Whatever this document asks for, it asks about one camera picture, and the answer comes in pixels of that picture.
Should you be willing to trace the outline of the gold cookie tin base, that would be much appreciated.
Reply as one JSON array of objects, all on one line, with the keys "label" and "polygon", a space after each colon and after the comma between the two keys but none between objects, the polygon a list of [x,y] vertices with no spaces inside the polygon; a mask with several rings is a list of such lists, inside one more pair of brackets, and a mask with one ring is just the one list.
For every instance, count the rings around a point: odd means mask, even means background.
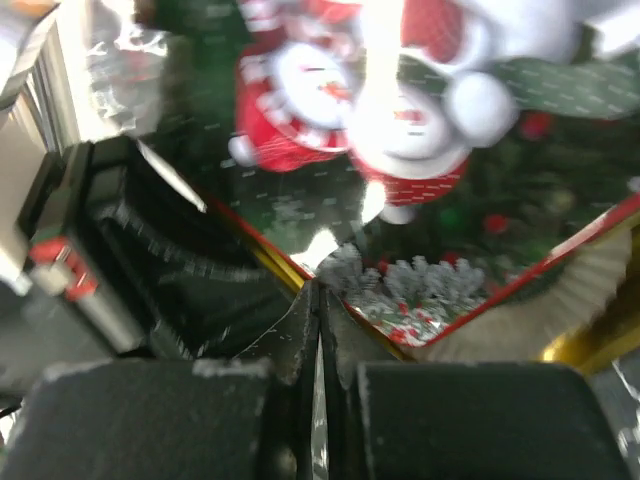
[{"label": "gold cookie tin base", "polygon": [[632,231],[633,250],[616,297],[590,326],[532,359],[594,372],[636,345],[639,316],[630,303],[639,290],[639,233],[628,223],[597,232],[570,214],[528,205],[508,214],[425,208],[406,225],[323,225],[308,212],[280,207],[263,237],[418,362],[403,349],[434,344],[512,294],[532,296],[579,248],[620,229]]}]

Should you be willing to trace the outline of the gold tin lid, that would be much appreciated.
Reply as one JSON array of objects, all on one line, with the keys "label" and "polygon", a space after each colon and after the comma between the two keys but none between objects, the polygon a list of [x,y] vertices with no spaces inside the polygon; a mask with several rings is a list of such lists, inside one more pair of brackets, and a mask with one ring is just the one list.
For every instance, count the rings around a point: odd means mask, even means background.
[{"label": "gold tin lid", "polygon": [[96,110],[263,237],[528,205],[639,210],[635,1],[91,1]]}]

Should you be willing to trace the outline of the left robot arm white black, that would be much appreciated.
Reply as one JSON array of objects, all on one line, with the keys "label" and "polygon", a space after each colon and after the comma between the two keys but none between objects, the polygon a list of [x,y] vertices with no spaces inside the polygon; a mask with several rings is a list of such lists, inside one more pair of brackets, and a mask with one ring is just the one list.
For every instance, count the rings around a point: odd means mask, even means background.
[{"label": "left robot arm white black", "polygon": [[19,224],[33,278],[115,351],[232,357],[293,301],[241,235],[127,137],[47,154]]}]

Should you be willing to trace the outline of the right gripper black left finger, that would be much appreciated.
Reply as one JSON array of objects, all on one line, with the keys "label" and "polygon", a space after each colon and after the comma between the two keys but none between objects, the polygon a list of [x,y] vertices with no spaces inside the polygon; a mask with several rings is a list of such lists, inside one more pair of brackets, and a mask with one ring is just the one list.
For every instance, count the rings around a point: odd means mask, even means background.
[{"label": "right gripper black left finger", "polygon": [[319,288],[309,282],[230,360],[48,368],[27,394],[5,479],[309,479]]}]

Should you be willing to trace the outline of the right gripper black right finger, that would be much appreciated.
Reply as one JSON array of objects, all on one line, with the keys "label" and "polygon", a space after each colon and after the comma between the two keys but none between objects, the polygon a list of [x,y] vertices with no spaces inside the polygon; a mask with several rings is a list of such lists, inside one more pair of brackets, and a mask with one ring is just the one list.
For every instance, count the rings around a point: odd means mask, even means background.
[{"label": "right gripper black right finger", "polygon": [[626,479],[586,379],[552,363],[403,363],[319,291],[333,479]]}]

